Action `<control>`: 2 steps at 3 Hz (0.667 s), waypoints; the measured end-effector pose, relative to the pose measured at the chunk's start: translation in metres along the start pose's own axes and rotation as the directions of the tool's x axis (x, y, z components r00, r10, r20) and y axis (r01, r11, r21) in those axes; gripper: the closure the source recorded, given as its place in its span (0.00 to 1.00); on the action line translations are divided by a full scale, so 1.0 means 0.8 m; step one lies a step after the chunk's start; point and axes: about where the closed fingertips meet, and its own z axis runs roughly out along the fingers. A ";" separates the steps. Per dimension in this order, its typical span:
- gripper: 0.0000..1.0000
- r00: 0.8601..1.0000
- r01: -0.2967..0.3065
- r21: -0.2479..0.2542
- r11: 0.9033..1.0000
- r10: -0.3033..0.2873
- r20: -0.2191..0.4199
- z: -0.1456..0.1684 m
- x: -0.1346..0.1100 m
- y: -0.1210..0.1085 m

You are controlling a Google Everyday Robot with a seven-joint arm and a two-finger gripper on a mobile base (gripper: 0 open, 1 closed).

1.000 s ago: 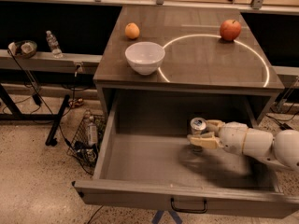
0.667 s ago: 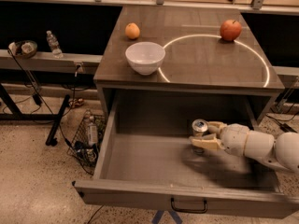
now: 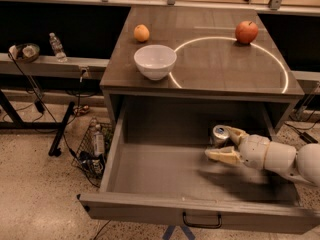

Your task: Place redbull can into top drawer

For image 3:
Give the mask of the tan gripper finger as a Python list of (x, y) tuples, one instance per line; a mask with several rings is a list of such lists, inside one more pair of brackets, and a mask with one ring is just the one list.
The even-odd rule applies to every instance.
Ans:
[(227, 126), (226, 127), (227, 131), (229, 132), (229, 137), (231, 141), (238, 146), (241, 141), (248, 136), (248, 133), (242, 129)]
[(219, 161), (225, 164), (237, 166), (241, 163), (239, 153), (233, 146), (227, 146), (223, 148), (207, 148), (205, 155), (215, 161)]

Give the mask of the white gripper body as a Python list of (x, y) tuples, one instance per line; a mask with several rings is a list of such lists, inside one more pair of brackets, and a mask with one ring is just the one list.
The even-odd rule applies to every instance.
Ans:
[(260, 135), (244, 137), (238, 146), (243, 163), (249, 168), (262, 170), (269, 144), (270, 140)]

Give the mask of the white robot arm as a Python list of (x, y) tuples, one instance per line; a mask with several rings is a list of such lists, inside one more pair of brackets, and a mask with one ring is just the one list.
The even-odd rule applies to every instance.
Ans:
[(217, 125), (218, 136), (231, 140), (233, 146), (210, 147), (205, 155), (215, 161), (256, 170), (267, 170), (295, 183), (320, 186), (320, 145), (306, 144), (299, 150), (269, 138), (248, 134), (244, 130)]

